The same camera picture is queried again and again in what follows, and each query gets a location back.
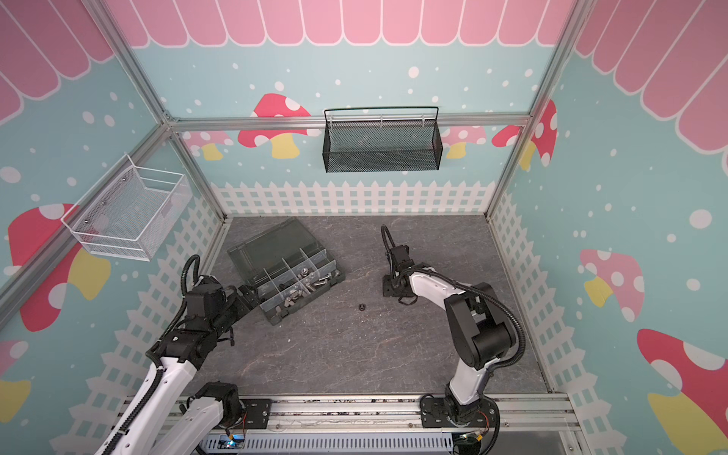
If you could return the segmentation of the dark green compartment organizer box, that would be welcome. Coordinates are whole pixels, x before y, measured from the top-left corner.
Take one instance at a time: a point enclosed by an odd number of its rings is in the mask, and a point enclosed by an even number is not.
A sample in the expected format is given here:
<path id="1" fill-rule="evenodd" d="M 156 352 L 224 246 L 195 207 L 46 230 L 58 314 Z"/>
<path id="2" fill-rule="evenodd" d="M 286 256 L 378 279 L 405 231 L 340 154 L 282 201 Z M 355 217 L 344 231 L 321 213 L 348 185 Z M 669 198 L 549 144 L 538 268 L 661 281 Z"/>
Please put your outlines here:
<path id="1" fill-rule="evenodd" d="M 272 325 L 312 303 L 346 278 L 327 248 L 296 218 L 227 251 L 243 283 Z"/>

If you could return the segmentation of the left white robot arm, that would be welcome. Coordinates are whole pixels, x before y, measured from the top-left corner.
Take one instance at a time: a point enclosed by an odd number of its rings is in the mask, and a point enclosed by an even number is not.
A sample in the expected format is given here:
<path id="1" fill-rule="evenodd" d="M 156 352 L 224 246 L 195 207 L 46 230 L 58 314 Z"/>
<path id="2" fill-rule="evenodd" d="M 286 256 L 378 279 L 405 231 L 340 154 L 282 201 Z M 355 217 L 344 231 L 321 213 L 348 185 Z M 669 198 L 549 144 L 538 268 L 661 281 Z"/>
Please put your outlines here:
<path id="1" fill-rule="evenodd" d="M 246 286 L 222 286 L 204 276 L 183 296 L 183 303 L 187 316 L 147 352 L 147 377 L 99 454 L 191 454 L 214 428 L 230 430 L 248 417 L 236 385 L 209 382 L 189 399 L 180 420 L 159 434 L 208 355 L 219 343 L 233 342 L 233 325 L 260 300 Z"/>

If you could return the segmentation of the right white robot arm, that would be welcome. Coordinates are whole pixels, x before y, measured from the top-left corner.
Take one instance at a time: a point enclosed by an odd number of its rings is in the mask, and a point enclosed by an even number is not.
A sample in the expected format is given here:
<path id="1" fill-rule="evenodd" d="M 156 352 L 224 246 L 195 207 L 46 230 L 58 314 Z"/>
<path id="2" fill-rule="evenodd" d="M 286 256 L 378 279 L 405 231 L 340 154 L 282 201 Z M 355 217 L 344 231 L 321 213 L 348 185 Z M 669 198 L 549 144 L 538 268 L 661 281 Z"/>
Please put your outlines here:
<path id="1" fill-rule="evenodd" d="M 389 273 L 383 277 L 383 295 L 405 305 L 426 300 L 442 308 L 459 357 L 444 395 L 421 398 L 422 425 L 496 428 L 498 405 L 485 395 L 485 386 L 497 370 L 523 357 L 523 326 L 490 284 L 463 284 L 417 265 L 409 254 L 408 246 L 386 247 Z"/>

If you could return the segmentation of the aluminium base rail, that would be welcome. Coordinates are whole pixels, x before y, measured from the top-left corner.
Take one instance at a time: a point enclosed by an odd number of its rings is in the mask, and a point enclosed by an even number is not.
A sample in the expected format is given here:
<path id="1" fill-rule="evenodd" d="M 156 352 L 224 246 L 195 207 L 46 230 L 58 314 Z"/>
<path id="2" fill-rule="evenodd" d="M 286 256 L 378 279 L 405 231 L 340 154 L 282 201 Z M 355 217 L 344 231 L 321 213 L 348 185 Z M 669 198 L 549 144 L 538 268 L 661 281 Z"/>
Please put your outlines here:
<path id="1" fill-rule="evenodd" d="M 502 431 L 580 431 L 565 394 L 493 394 Z M 246 423 L 232 433 L 464 431 L 419 394 L 242 396 Z"/>

